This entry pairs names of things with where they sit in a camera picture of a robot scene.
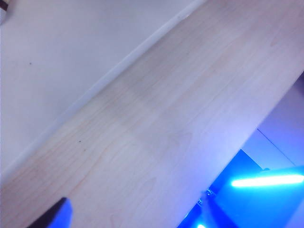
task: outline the wood grain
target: wood grain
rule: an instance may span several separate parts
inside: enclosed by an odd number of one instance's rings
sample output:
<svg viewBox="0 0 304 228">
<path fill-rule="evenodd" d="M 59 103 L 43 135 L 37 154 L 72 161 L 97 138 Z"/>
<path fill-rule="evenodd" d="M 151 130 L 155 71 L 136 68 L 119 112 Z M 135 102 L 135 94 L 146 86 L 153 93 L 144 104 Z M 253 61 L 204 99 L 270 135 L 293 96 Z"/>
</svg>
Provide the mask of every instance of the wood grain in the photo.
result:
<svg viewBox="0 0 304 228">
<path fill-rule="evenodd" d="M 1 227 L 173 228 L 304 67 L 302 0 L 210 0 L 2 183 Z"/>
</svg>

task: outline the blue light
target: blue light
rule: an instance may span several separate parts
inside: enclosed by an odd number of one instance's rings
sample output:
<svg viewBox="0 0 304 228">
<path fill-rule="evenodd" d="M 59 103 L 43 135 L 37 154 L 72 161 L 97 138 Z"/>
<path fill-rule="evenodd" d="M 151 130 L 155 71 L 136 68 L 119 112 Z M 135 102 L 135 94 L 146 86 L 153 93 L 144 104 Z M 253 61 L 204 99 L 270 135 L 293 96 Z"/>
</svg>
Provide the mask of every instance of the blue light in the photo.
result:
<svg viewBox="0 0 304 228">
<path fill-rule="evenodd" d="M 303 181 L 303 175 L 295 174 L 235 180 L 231 183 L 231 185 L 234 187 L 272 186 L 281 184 L 296 184 L 302 183 Z"/>
</svg>

